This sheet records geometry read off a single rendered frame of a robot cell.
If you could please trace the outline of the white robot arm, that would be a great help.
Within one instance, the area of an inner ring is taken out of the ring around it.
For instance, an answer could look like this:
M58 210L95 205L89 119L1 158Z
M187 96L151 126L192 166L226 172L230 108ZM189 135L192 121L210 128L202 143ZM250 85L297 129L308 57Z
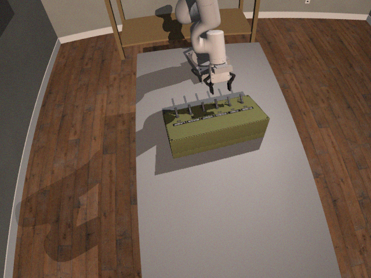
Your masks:
M212 30L221 23L217 0L178 0L175 16L181 24L193 23L190 38L194 50L192 60L195 64L203 67L213 64L214 74L233 71L232 65L225 63L224 32Z

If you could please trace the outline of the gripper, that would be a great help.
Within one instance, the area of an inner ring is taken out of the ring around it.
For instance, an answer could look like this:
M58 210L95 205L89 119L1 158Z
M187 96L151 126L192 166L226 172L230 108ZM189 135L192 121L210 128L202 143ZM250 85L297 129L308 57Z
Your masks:
M215 68L215 66L211 63L209 63L209 76L207 76L203 81L205 82L205 84L207 86L210 87L210 92L212 94L214 94L214 91L213 91L213 85L214 83L220 83L220 82L225 82L225 81L228 81L227 82L227 88L229 91L231 91L231 84L235 78L235 74L231 73L231 72L225 72L225 73L221 73L221 74L214 74L213 73L213 68ZM230 75L232 76L230 78ZM210 83L208 83L207 81L210 80Z

